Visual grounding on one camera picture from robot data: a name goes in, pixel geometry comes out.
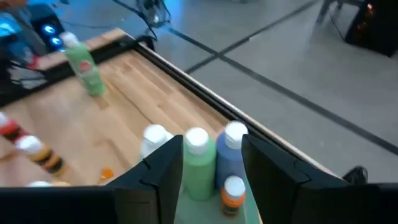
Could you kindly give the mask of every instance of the blue bottle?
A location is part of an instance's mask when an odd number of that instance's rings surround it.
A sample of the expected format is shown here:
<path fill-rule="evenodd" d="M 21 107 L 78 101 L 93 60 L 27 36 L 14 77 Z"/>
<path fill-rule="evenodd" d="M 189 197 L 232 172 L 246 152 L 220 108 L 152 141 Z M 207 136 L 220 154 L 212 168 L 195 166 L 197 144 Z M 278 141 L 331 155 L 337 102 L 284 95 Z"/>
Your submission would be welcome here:
<path fill-rule="evenodd" d="M 242 158 L 242 137 L 248 129 L 239 121 L 228 123 L 216 142 L 216 188 L 222 189 L 225 180 L 236 175 L 245 177 Z"/>

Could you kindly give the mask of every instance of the white bottle cap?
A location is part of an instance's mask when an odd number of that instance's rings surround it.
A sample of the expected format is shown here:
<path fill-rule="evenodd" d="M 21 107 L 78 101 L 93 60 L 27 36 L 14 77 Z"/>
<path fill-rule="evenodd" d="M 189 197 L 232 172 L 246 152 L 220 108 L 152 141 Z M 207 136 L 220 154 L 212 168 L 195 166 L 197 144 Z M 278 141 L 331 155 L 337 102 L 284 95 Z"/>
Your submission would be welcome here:
<path fill-rule="evenodd" d="M 46 182 L 46 181 L 33 181 L 32 183 L 26 185 L 26 187 L 52 187 L 52 184 Z"/>
<path fill-rule="evenodd" d="M 167 134 L 166 134 L 167 140 L 170 140 L 170 139 L 172 139 L 173 137 L 174 137 L 174 135 L 173 135 L 172 133 L 167 132 Z"/>
<path fill-rule="evenodd" d="M 231 149 L 242 148 L 242 137 L 248 133 L 247 127 L 239 122 L 229 122 L 225 127 L 225 144 Z"/>
<path fill-rule="evenodd" d="M 77 47 L 80 45 L 77 36 L 69 31 L 63 32 L 62 34 L 60 34 L 60 37 L 63 41 L 63 44 L 65 44 L 65 46 L 67 47 Z"/>
<path fill-rule="evenodd" d="M 168 132 L 159 124 L 151 124 L 144 130 L 147 145 L 155 150 L 167 142 Z"/>
<path fill-rule="evenodd" d="M 24 136 L 15 142 L 17 149 L 23 150 L 30 155 L 40 152 L 44 144 L 35 136 Z"/>
<path fill-rule="evenodd" d="M 242 178 L 232 175 L 224 183 L 225 192 L 230 200 L 239 200 L 245 193 L 246 187 Z"/>
<path fill-rule="evenodd" d="M 195 155 L 201 155 L 208 148 L 209 135 L 203 128 L 191 128 L 185 133 L 188 150 Z"/>
<path fill-rule="evenodd" d="M 0 112 L 0 128 L 4 127 L 10 119 L 3 113 Z"/>

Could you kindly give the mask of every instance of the floor tile line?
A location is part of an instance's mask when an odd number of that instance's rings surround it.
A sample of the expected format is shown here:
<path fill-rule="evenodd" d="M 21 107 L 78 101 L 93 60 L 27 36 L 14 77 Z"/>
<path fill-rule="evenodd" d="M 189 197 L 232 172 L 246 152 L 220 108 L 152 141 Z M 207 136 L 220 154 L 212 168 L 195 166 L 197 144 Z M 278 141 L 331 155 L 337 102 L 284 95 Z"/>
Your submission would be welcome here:
<path fill-rule="evenodd" d="M 210 57 L 204 59 L 203 61 L 194 64 L 194 66 L 192 66 L 192 67 L 186 69 L 186 70 L 185 70 L 185 73 L 191 74 L 192 72 L 198 70 L 199 68 L 202 68 L 203 66 L 205 66 L 205 65 L 207 65 L 208 63 L 210 63 L 210 62 L 216 60 L 217 58 L 218 58 L 217 55 L 212 55 L 212 56 L 210 56 Z"/>
<path fill-rule="evenodd" d="M 368 140 L 369 142 L 372 142 L 373 144 L 375 144 L 383 149 L 387 149 L 388 151 L 398 155 L 398 147 L 396 145 L 394 145 L 393 143 L 390 143 L 389 141 L 386 141 L 385 139 L 380 138 L 379 136 L 377 136 L 373 133 L 370 133 L 369 131 L 361 128 L 360 126 L 352 123 L 351 121 L 348 121 L 347 119 L 342 118 L 341 116 L 310 101 L 309 99 L 307 99 L 303 96 L 300 96 L 299 94 L 293 92 L 292 90 L 289 90 L 289 89 L 281 86 L 280 84 L 260 75 L 259 73 L 251 70 L 250 68 L 247 68 L 246 66 L 240 64 L 239 62 L 236 62 L 236 61 L 234 61 L 228 57 L 225 57 L 225 56 L 221 56 L 220 60 L 233 66 L 235 69 L 241 71 L 243 74 L 247 75 L 249 78 L 283 94 L 284 96 L 290 98 L 291 100 L 294 100 L 295 102 L 305 106 L 306 108 L 318 113 L 319 115 L 323 116 L 324 118 L 336 123 L 339 126 L 344 127 L 348 131 L 351 131 L 352 133 L 355 133 L 356 135 Z"/>
<path fill-rule="evenodd" d="M 121 5 L 122 7 L 125 7 L 126 9 L 137 13 L 137 11 L 128 6 L 127 4 L 120 2 L 120 0 L 113 0 L 114 2 L 118 3 L 119 5 Z M 203 66 L 209 64 L 210 62 L 216 60 L 216 59 L 220 59 L 228 64 L 230 64 L 232 67 L 234 67 L 235 69 L 242 71 L 245 75 L 247 75 L 248 77 L 252 78 L 253 80 L 261 83 L 262 85 L 268 86 L 270 88 L 272 88 L 273 90 L 285 95 L 286 97 L 296 101 L 297 103 L 307 107 L 308 109 L 322 115 L 323 117 L 325 117 L 326 119 L 329 119 L 330 121 L 346 128 L 348 131 L 351 131 L 352 133 L 355 133 L 356 135 L 374 143 L 375 145 L 378 145 L 379 147 L 383 148 L 383 149 L 387 149 L 388 151 L 397 154 L 398 155 L 398 147 L 395 146 L 394 144 L 384 140 L 383 138 L 380 138 L 379 136 L 370 133 L 369 131 L 359 127 L 358 125 L 342 118 L 341 116 L 338 116 L 337 114 L 334 114 L 331 111 L 328 111 L 327 109 L 321 107 L 320 105 L 304 98 L 303 96 L 300 96 L 296 93 L 294 93 L 291 90 L 288 90 L 287 88 L 279 85 L 278 83 L 260 75 L 259 73 L 256 73 L 255 71 L 251 70 L 250 68 L 245 67 L 244 65 L 224 56 L 224 54 L 236 49 L 237 47 L 241 46 L 242 44 L 246 43 L 247 41 L 250 40 L 251 37 L 260 34 L 261 32 L 264 32 L 276 25 L 279 25 L 281 23 L 283 23 L 284 21 L 300 14 L 301 12 L 305 11 L 306 9 L 309 9 L 311 6 L 313 6 L 315 3 L 317 3 L 319 0 L 312 0 L 306 4 L 304 4 L 303 6 L 300 6 L 298 9 L 294 10 L 293 12 L 289 13 L 288 15 L 274 21 L 271 22 L 270 24 L 266 25 L 265 27 L 253 32 L 252 34 L 244 37 L 243 39 L 233 43 L 232 45 L 230 45 L 229 47 L 225 48 L 224 50 L 217 52 L 216 50 L 206 46 L 205 44 L 200 43 L 199 41 L 188 37 L 187 35 L 169 27 L 166 26 L 164 27 L 165 30 L 169 31 L 170 33 L 172 33 L 173 35 L 176 35 L 180 38 L 182 38 L 183 40 L 188 41 L 189 43 L 201 48 L 202 50 L 212 54 L 211 57 L 208 57 L 207 59 L 198 62 L 197 64 L 195 64 L 194 66 L 188 68 L 186 70 L 187 73 L 192 73 L 196 70 L 198 70 L 199 68 L 202 68 Z"/>
<path fill-rule="evenodd" d="M 164 29 L 169 31 L 170 33 L 176 35 L 177 37 L 188 41 L 189 43 L 199 47 L 200 49 L 202 49 L 202 50 L 204 50 L 204 51 L 206 51 L 206 52 L 208 52 L 208 53 L 210 53 L 212 55 L 217 55 L 218 54 L 218 52 L 216 50 L 212 49 L 211 47 L 208 47 L 205 44 L 203 44 L 203 43 L 201 43 L 199 41 L 196 41 L 195 39 L 193 39 L 193 38 L 191 38 L 191 37 L 179 32 L 179 31 L 177 31 L 177 30 L 175 30 L 175 29 L 173 29 L 173 28 L 171 28 L 169 26 L 165 26 Z"/>
<path fill-rule="evenodd" d="M 242 45 L 242 44 L 246 43 L 247 41 L 249 41 L 251 37 L 254 37 L 255 35 L 258 35 L 258 34 L 264 32 L 264 31 L 267 31 L 267 30 L 273 28 L 274 26 L 285 22 L 286 20 L 295 17 L 296 15 L 300 14 L 301 12 L 311 8 L 311 6 L 313 6 L 318 1 L 319 0 L 312 0 L 310 2 L 305 3 L 304 5 L 300 6 L 299 8 L 294 10 L 293 12 L 285 15 L 284 17 L 281 17 L 281 18 L 275 20 L 274 22 L 271 22 L 270 24 L 266 25 L 265 27 L 263 27 L 261 29 L 258 29 L 257 31 L 254 31 L 253 33 L 247 35 L 246 37 L 243 37 L 241 40 L 236 41 L 235 43 L 231 44 L 230 46 L 228 46 L 225 49 L 223 49 L 222 51 L 220 51 L 220 54 L 221 55 L 227 54 L 228 52 L 236 49 L 240 45 Z"/>

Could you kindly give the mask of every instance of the green bottle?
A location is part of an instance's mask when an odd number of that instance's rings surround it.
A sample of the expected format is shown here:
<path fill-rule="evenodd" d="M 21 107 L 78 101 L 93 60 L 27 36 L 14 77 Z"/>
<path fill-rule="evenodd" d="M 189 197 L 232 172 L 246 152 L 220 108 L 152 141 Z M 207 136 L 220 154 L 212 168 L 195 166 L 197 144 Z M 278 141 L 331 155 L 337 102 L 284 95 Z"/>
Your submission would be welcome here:
<path fill-rule="evenodd" d="M 92 96 L 102 95 L 105 85 L 100 77 L 98 67 L 94 63 L 89 48 L 79 42 L 71 32 L 64 32 L 60 35 L 65 46 L 65 55 L 69 60 L 76 75 L 81 78 L 88 94 Z"/>
<path fill-rule="evenodd" d="M 216 147 L 202 128 L 187 131 L 183 147 L 184 191 L 194 200 L 208 200 L 215 191 Z"/>

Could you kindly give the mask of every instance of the blue light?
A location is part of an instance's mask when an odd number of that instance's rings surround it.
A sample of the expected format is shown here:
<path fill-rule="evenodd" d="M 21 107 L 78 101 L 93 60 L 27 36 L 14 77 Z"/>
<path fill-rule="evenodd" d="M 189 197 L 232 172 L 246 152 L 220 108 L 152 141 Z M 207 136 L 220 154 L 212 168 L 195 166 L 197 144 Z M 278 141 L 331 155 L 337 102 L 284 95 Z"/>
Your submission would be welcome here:
<path fill-rule="evenodd" d="M 47 34 L 47 35 L 52 35 L 55 33 L 55 28 L 54 28 L 54 26 L 51 26 L 51 25 L 43 25 L 42 30 L 43 30 L 44 34 Z"/>
<path fill-rule="evenodd" d="M 61 46 L 62 40 L 59 39 L 58 37 L 53 37 L 53 38 L 51 38 L 51 43 L 52 43 L 52 45 L 55 45 L 55 46 Z"/>

